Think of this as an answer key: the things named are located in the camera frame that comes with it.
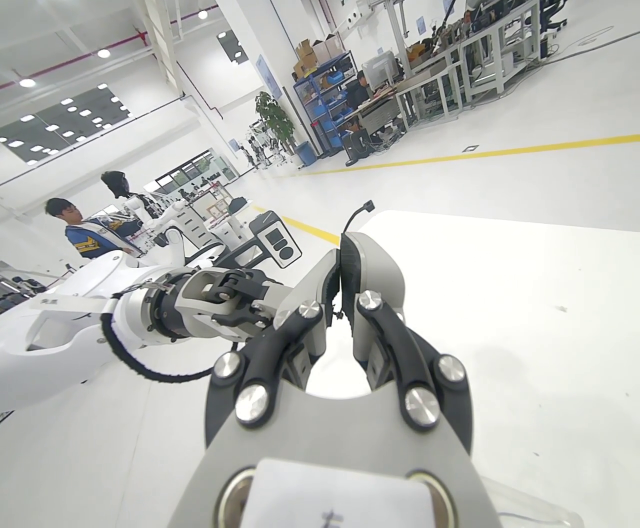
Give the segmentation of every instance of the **white label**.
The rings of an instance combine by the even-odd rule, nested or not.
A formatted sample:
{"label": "white label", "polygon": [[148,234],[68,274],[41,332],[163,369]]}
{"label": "white label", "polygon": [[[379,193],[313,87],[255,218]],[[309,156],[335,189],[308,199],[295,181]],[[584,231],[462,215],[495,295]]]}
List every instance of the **white label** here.
{"label": "white label", "polygon": [[256,469],[241,528],[435,528],[424,484],[273,460]]}

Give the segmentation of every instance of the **cardboard box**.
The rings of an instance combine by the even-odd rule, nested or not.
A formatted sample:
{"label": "cardboard box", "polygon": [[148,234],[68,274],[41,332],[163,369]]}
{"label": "cardboard box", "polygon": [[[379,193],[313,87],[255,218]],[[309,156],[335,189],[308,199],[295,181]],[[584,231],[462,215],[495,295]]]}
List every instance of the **cardboard box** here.
{"label": "cardboard box", "polygon": [[296,48],[296,53],[298,54],[299,59],[303,59],[307,55],[311,55],[313,52],[314,48],[313,46],[311,46],[309,39],[300,42],[300,44],[298,44],[298,47]]}
{"label": "cardboard box", "polygon": [[329,53],[329,49],[326,46],[326,42],[316,40],[314,42],[314,53],[316,54],[316,60],[318,61],[318,64],[324,64],[325,62],[331,60],[331,54]]}
{"label": "cardboard box", "polygon": [[337,36],[329,35],[324,43],[326,44],[326,48],[331,58],[336,58],[338,55],[342,55],[344,53],[342,42],[340,42],[340,39]]}
{"label": "cardboard box", "polygon": [[306,55],[302,59],[300,59],[295,66],[293,66],[293,70],[295,71],[298,79],[302,79],[305,77],[311,70],[315,69],[318,66],[316,54],[312,53],[311,55]]}

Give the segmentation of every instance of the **desk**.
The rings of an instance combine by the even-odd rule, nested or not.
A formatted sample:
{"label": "desk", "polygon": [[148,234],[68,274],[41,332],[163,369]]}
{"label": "desk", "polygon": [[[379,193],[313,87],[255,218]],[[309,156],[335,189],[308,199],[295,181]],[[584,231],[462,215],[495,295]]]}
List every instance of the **desk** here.
{"label": "desk", "polygon": [[376,94],[373,99],[369,99],[353,112],[347,114],[339,126],[357,117],[361,127],[364,128],[369,135],[373,134],[379,128],[393,121],[393,119],[401,113],[397,101],[394,98],[395,92],[396,89],[393,86],[384,88],[384,90]]}
{"label": "desk", "polygon": [[[525,18],[527,13],[531,12],[531,35],[525,37]],[[505,45],[504,43],[504,26],[514,19],[520,19],[520,38],[521,41],[531,39],[530,53],[525,52],[523,60],[513,69],[507,71],[504,64],[504,58],[513,53],[516,44]],[[480,84],[479,86],[471,86],[471,78],[468,74],[466,48],[472,45],[480,45],[480,40],[488,37],[489,54],[483,64],[487,64],[487,70],[493,71],[494,78],[491,81]],[[467,103],[471,102],[471,98],[478,93],[488,92],[496,89],[498,93],[504,92],[504,85],[514,75],[522,71],[528,64],[527,60],[540,60],[540,2],[539,0],[529,0],[518,8],[509,12],[503,18],[484,28],[478,33],[474,33],[468,39],[463,40],[459,44],[460,60],[462,62],[462,78],[465,87],[465,99]]]}
{"label": "desk", "polygon": [[[540,59],[539,5],[539,0],[528,0],[523,5],[510,11],[507,15],[493,23],[491,26],[474,33],[469,38],[452,44],[448,48],[441,50],[437,55],[417,64],[412,68],[414,77],[403,82],[409,83],[419,77],[423,82],[418,82],[416,86],[417,88],[431,80],[439,79],[438,87],[440,88],[443,77],[442,72],[446,72],[451,81],[454,97],[460,101],[459,108],[462,109],[461,90],[456,72],[456,67],[459,67],[462,73],[465,102],[467,104],[470,104],[472,102],[472,97],[479,93],[488,92],[493,89],[496,89],[498,93],[502,93],[504,91],[505,83],[522,71],[527,66],[527,61]],[[525,30],[524,20],[529,12],[531,12],[531,35],[526,36],[528,31]],[[514,66],[513,69],[508,69],[505,67],[504,58],[509,53],[513,53],[518,44],[505,45],[504,26],[514,19],[520,19],[520,42],[531,39],[529,41],[531,52],[525,51],[523,57],[524,60]],[[478,84],[477,86],[472,86],[472,78],[468,72],[467,48],[470,46],[481,45],[480,41],[483,38],[487,38],[488,40],[488,55],[482,60],[483,72],[493,73],[493,79],[488,82]],[[495,52],[496,50],[499,51],[499,58],[496,57],[496,55],[498,55],[498,53]]]}
{"label": "desk", "polygon": [[[409,120],[406,116],[406,108],[408,107],[408,105],[405,104],[402,96],[410,92],[415,92],[415,90],[418,90],[425,84],[432,83],[433,81],[436,81],[438,83],[438,92],[440,93],[440,101],[442,102],[444,118],[449,119],[452,115],[458,114],[462,111],[462,94],[460,93],[460,88],[458,86],[458,73],[456,71],[459,66],[460,62],[456,62],[454,64],[446,66],[443,70],[439,71],[439,73],[435,75],[433,74],[433,71],[431,69],[425,70],[420,74],[413,76],[410,79],[401,81],[396,85],[396,99],[398,101],[398,106],[402,109],[402,119],[404,121],[404,127],[407,131],[409,130]],[[442,78],[444,76],[449,76],[449,78],[455,79],[455,82],[452,85],[454,87],[454,96],[456,97],[456,102],[458,103],[458,109],[455,112],[449,111],[449,105],[447,104],[447,95],[444,92],[444,84],[442,83]],[[415,109],[417,110],[418,119],[421,119],[421,113],[423,110],[420,108],[421,99],[422,97],[418,97],[418,94],[413,95],[413,104],[415,106]]]}

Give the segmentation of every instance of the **electrical cable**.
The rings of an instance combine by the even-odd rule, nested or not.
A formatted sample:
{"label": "electrical cable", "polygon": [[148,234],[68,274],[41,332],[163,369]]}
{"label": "electrical cable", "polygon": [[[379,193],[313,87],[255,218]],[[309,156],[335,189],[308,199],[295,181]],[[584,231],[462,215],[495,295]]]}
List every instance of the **electrical cable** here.
{"label": "electrical cable", "polygon": [[344,226],[344,229],[342,230],[342,233],[346,233],[347,229],[349,228],[349,225],[351,224],[351,222],[353,221],[354,218],[356,218],[356,216],[358,216],[361,212],[363,211],[367,211],[367,212],[371,212],[376,208],[375,205],[373,205],[373,201],[369,200],[368,202],[364,203],[362,205],[362,207],[359,207],[358,209],[356,209],[353,214],[351,215],[351,217],[349,218],[349,220],[347,221],[347,225]]}
{"label": "electrical cable", "polygon": [[213,367],[194,374],[161,374],[160,372],[154,372],[148,369],[128,352],[113,329],[113,311],[122,296],[130,291],[132,290],[129,288],[122,292],[114,293],[111,296],[111,302],[107,304],[105,311],[100,315],[102,333],[115,356],[135,373],[140,374],[140,376],[148,380],[158,381],[160,383],[186,383],[210,375],[213,372]]}
{"label": "electrical cable", "polygon": [[578,55],[584,55],[586,53],[590,53],[592,51],[596,51],[597,49],[602,49],[604,47],[610,46],[611,44],[616,44],[618,42],[622,42],[623,40],[626,40],[626,39],[631,38],[632,36],[636,36],[636,35],[640,35],[640,31],[634,31],[633,33],[629,33],[629,34],[621,36],[619,38],[615,38],[614,40],[610,40],[608,42],[605,42],[604,44],[600,44],[599,46],[595,46],[595,47],[591,47],[589,49],[584,49],[582,51],[577,51],[575,53],[571,53],[570,55],[562,57],[561,59],[555,59],[555,60],[549,61],[549,62],[547,62],[547,64],[554,64],[556,62],[560,62],[560,61],[563,61],[563,60],[566,60],[566,59],[570,59],[572,57],[577,57]]}

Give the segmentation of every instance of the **white pillar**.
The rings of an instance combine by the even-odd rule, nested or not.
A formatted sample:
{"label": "white pillar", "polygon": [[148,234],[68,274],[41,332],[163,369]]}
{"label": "white pillar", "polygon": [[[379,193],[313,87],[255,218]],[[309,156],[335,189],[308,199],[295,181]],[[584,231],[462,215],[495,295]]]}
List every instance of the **white pillar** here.
{"label": "white pillar", "polygon": [[310,140],[318,149],[310,120],[293,88],[293,66],[298,61],[295,48],[302,40],[313,42],[316,37],[300,0],[219,0],[218,6],[267,87],[264,69],[256,66],[260,57],[271,72],[282,92],[278,103],[291,119],[296,139]]}

